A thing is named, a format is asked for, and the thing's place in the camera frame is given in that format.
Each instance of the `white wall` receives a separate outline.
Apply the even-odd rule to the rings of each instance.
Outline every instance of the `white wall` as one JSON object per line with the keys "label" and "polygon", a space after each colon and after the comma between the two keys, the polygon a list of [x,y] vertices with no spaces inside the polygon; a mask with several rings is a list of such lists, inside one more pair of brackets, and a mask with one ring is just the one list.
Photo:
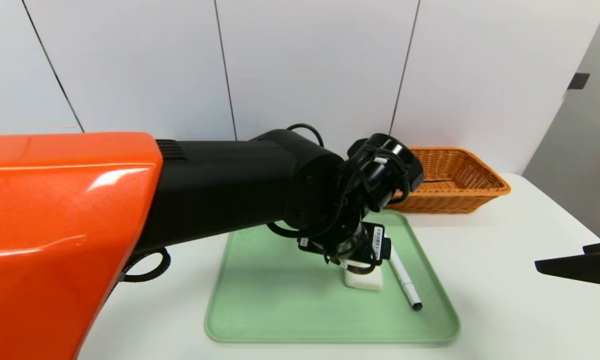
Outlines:
{"label": "white wall", "polygon": [[600,237],[600,26],[579,71],[586,87],[569,91],[524,177]]}
{"label": "white wall", "polygon": [[234,140],[213,0],[26,0],[86,132]]}
{"label": "white wall", "polygon": [[217,5],[239,140],[309,123],[345,155],[389,132],[417,0]]}
{"label": "white wall", "polygon": [[0,0],[0,135],[79,131],[22,3]]}
{"label": "white wall", "polygon": [[599,22],[600,0],[422,0],[391,134],[521,173]]}

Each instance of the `green tray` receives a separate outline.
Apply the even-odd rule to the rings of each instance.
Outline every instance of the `green tray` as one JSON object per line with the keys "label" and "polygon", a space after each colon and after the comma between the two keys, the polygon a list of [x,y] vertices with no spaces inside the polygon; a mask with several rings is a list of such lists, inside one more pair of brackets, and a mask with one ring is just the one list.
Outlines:
{"label": "green tray", "polygon": [[343,269],[258,226],[229,237],[206,310],[209,337],[227,343],[332,344],[455,338],[460,320],[405,217],[384,210],[365,220],[386,227],[422,310],[411,309],[388,260],[382,264],[382,291],[352,289],[344,285]]}

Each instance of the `barcode label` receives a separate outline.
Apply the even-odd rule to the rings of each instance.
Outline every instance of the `barcode label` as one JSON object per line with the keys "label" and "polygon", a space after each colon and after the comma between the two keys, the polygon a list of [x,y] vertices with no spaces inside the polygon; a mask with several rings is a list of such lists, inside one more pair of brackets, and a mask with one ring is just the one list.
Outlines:
{"label": "barcode label", "polygon": [[375,251],[375,260],[380,259],[380,251],[382,250],[382,238],[384,237],[384,229],[376,226],[373,228],[373,251]]}

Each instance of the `wicker basket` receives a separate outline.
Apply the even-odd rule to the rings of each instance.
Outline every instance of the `wicker basket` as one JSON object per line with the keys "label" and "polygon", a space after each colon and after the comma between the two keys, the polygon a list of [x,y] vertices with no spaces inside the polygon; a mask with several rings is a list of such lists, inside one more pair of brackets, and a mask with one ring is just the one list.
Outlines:
{"label": "wicker basket", "polygon": [[511,187],[473,153],[456,147],[413,147],[424,167],[423,184],[387,209],[403,213],[467,214]]}

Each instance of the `tabletop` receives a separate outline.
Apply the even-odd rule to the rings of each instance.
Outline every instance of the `tabletop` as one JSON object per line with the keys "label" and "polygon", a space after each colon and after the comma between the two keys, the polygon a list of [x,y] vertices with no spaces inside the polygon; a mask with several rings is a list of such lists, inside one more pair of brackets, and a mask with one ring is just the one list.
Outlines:
{"label": "tabletop", "polygon": [[[599,238],[523,177],[503,177],[512,193],[472,214],[406,214],[462,322],[447,344],[214,342],[204,313],[223,234],[170,246],[171,267],[156,280],[119,284],[78,360],[600,359],[600,285],[533,264],[580,255]],[[152,255],[134,270],[158,261]]]}

